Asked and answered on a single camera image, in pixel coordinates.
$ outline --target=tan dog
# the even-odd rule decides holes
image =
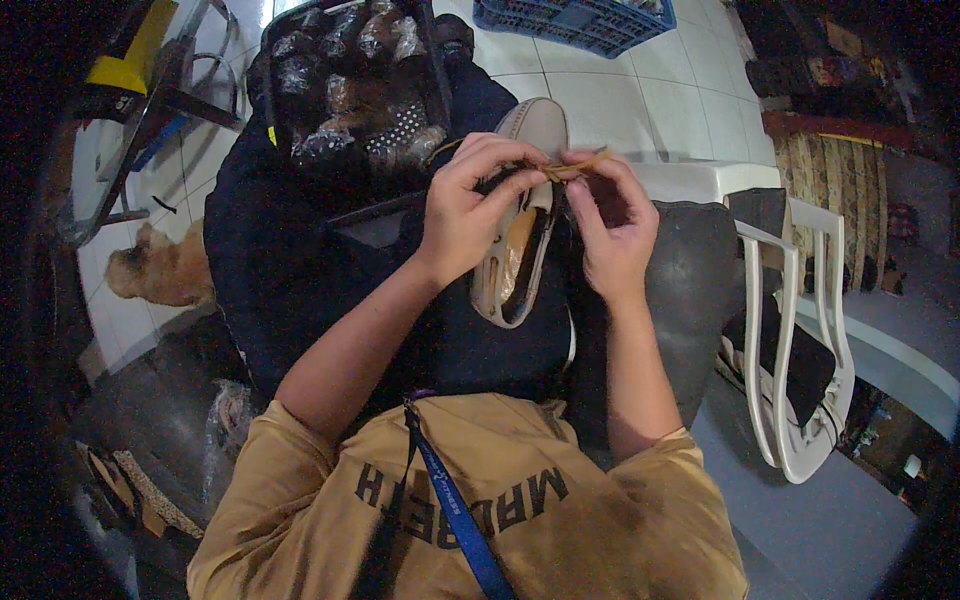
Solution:
[[[140,297],[168,306],[213,301],[213,280],[204,251],[204,220],[194,222],[179,244],[144,223],[136,233],[136,246],[110,255],[106,279],[120,298]]]

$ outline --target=lanyard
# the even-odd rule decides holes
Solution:
[[[516,594],[510,583],[503,576],[503,572],[493,558],[493,552],[487,545],[487,541],[480,534],[473,517],[464,498],[457,490],[450,474],[446,472],[444,463],[437,456],[433,446],[423,436],[420,429],[420,417],[413,410],[414,400],[419,396],[413,393],[403,403],[403,413],[406,416],[407,428],[410,430],[410,450],[407,459],[407,469],[414,458],[414,447],[420,449],[423,455],[423,462],[426,464],[427,473],[430,475],[430,482],[433,489],[437,491],[437,497],[440,498],[440,507],[446,515],[446,520],[450,523],[450,529],[457,542],[460,543],[460,549],[464,551],[467,557],[467,563],[473,576],[476,577],[480,588],[491,600],[515,600]],[[400,485],[406,484],[406,472],[403,473],[403,480]]]
[[[393,547],[394,532],[399,528],[400,505],[403,501],[403,493],[407,487],[407,474],[410,472],[410,465],[414,462],[414,455],[417,448],[423,455],[423,461],[426,463],[427,473],[430,475],[430,481],[433,483],[433,489],[437,491],[440,498],[441,510],[444,511],[446,520],[450,523],[450,529],[460,544],[464,556],[467,557],[467,564],[473,571],[480,589],[491,600],[516,600],[516,594],[510,583],[503,576],[503,572],[497,565],[487,541],[480,534],[480,529],[470,516],[470,511],[464,498],[457,490],[450,474],[446,471],[444,463],[434,451],[430,442],[423,437],[423,431],[420,429],[420,417],[413,410],[414,402],[422,397],[433,396],[430,390],[418,390],[410,394],[403,402],[403,412],[406,416],[406,425],[410,430],[410,446],[407,450],[407,468],[403,471],[403,478],[394,486],[394,494],[390,500],[390,506],[384,511],[383,524],[377,530],[370,546],[370,550],[365,559],[365,566],[361,572],[358,581],[358,587],[354,591],[354,598],[379,598],[383,596],[383,591],[387,588],[387,570],[390,562],[390,550]]]

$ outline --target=beige shoe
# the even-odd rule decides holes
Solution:
[[[503,118],[496,133],[533,144],[556,160],[569,141],[564,110],[549,98],[520,103]],[[489,193],[515,170],[505,167],[491,174],[478,191]],[[500,220],[493,245],[473,270],[470,283],[470,300],[484,319],[513,329],[530,314],[562,193],[558,184],[539,185],[518,196]]]

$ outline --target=hand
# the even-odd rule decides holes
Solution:
[[[495,133],[471,133],[433,177],[426,197],[423,241],[414,258],[428,267],[442,288],[483,259],[511,202],[547,182],[540,171],[526,169],[504,180],[486,198],[473,191],[496,167],[519,161],[535,166],[549,163],[547,156],[530,144]]]
[[[592,152],[568,152],[565,164],[589,160]],[[584,239],[584,272],[611,311],[646,302],[645,276],[660,214],[627,161],[599,162],[585,178],[566,184],[566,196]]]

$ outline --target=blue plastic crate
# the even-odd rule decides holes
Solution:
[[[677,27],[670,0],[653,15],[614,0],[475,0],[480,29],[541,37],[606,59]]]

